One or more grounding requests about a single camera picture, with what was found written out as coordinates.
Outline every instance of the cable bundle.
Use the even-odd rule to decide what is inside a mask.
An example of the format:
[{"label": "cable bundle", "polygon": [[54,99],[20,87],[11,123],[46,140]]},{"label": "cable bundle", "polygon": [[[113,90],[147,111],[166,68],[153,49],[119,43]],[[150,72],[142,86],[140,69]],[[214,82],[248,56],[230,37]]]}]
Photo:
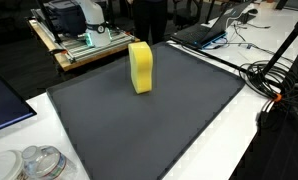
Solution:
[{"label": "cable bundle", "polygon": [[289,67],[277,63],[265,76],[262,70],[268,62],[264,60],[243,64],[241,68],[247,66],[247,71],[239,71],[239,75],[251,89],[271,99],[266,109],[271,103],[276,103],[282,110],[288,110],[290,106],[298,107],[298,73],[287,71],[285,69]]}]

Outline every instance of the black pants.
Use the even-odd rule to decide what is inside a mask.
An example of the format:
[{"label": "black pants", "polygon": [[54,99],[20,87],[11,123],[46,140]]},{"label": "black pants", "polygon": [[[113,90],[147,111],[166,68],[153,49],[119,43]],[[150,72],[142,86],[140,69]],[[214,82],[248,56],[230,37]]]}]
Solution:
[{"label": "black pants", "polygon": [[168,1],[148,2],[134,0],[133,16],[136,28],[136,37],[148,42],[149,29],[153,44],[163,41],[167,25]]}]

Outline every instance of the cable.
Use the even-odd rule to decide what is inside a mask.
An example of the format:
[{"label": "cable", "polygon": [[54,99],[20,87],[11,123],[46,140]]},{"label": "cable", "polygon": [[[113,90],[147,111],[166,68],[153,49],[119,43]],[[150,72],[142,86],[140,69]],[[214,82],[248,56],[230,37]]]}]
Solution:
[{"label": "cable", "polygon": [[[242,42],[242,43],[230,43],[230,42],[228,42],[228,43],[214,43],[214,44],[228,44],[228,45],[231,45],[231,44],[237,44],[237,45],[246,44],[246,45],[248,45],[248,48],[254,47],[254,48],[256,48],[256,49],[258,49],[258,50],[261,50],[261,51],[264,51],[264,52],[266,52],[266,53],[268,53],[268,54],[271,54],[271,55],[274,55],[274,54],[275,54],[274,52],[272,52],[272,51],[270,51],[270,50],[266,50],[266,49],[260,48],[260,47],[256,46],[255,44],[253,44],[253,43],[248,43],[248,42]],[[281,58],[282,58],[282,59],[285,59],[285,60],[287,60],[287,61],[289,61],[289,62],[291,62],[291,63],[294,62],[293,60],[291,60],[291,59],[289,59],[289,58],[286,58],[286,57],[284,57],[284,56],[281,56]]]},{"label": "cable", "polygon": [[235,18],[229,17],[229,18],[227,19],[227,21],[226,21],[226,29],[228,28],[228,22],[229,22],[230,19],[232,19],[232,20],[239,19],[239,18],[241,17],[242,14],[243,14],[243,13],[241,12],[240,15],[239,15],[238,17],[235,17]]},{"label": "cable", "polygon": [[[269,98],[276,103],[282,110],[288,109],[288,106],[298,107],[298,76],[292,71],[286,71],[287,66],[277,63],[279,66],[274,66],[267,77],[262,73],[263,68],[268,61],[257,61],[252,64],[244,64],[247,66],[246,72],[239,71],[239,75],[245,80],[246,84],[258,94]],[[280,91],[277,92],[272,87],[272,83],[268,79],[273,79],[276,82],[275,87]]]},{"label": "cable", "polygon": [[267,105],[264,106],[264,108],[262,109],[262,111],[269,113],[269,107],[274,103],[273,100],[268,100]]},{"label": "cable", "polygon": [[263,27],[261,27],[261,26],[256,26],[256,25],[253,25],[253,24],[249,24],[249,23],[247,23],[249,26],[252,26],[252,27],[255,27],[255,28],[259,28],[259,29],[269,29],[269,28],[271,28],[271,26],[263,26]]},{"label": "cable", "polygon": [[207,57],[207,56],[204,56],[204,55],[202,55],[202,54],[200,54],[200,53],[197,53],[197,52],[195,52],[195,51],[193,51],[193,50],[187,48],[187,47],[184,46],[184,45],[181,45],[181,47],[182,47],[184,50],[187,50],[187,51],[189,51],[189,52],[191,52],[191,53],[193,53],[193,54],[195,54],[195,55],[202,56],[202,57]]},{"label": "cable", "polygon": [[235,32],[236,32],[236,34],[244,41],[244,42],[246,42],[246,39],[245,38],[243,38],[239,33],[238,33],[238,31],[237,31],[237,28],[236,28],[236,25],[234,24],[233,25],[233,28],[235,29]]},{"label": "cable", "polygon": [[231,37],[230,37],[230,39],[229,39],[229,43],[232,42],[232,41],[234,41],[234,40],[239,36],[240,30],[243,29],[243,28],[241,28],[241,27],[239,26],[240,24],[238,24],[238,22],[236,22],[236,29],[235,29],[234,33],[231,35]]}]

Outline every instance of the white robot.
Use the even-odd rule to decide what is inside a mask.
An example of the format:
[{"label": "white robot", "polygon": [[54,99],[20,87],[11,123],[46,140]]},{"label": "white robot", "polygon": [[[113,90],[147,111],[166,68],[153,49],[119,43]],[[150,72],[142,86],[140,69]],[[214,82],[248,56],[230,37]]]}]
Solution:
[{"label": "white robot", "polygon": [[103,12],[98,3],[107,0],[75,0],[80,5],[87,24],[86,42],[90,47],[102,47],[110,44],[111,37],[109,29],[103,17]]}]

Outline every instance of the sponge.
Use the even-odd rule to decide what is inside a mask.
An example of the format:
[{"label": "sponge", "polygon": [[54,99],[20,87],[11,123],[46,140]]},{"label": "sponge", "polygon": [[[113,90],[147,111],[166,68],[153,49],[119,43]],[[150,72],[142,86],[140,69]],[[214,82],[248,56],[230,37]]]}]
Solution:
[{"label": "sponge", "polygon": [[128,45],[131,80],[137,94],[151,91],[152,89],[152,53],[146,42]]}]

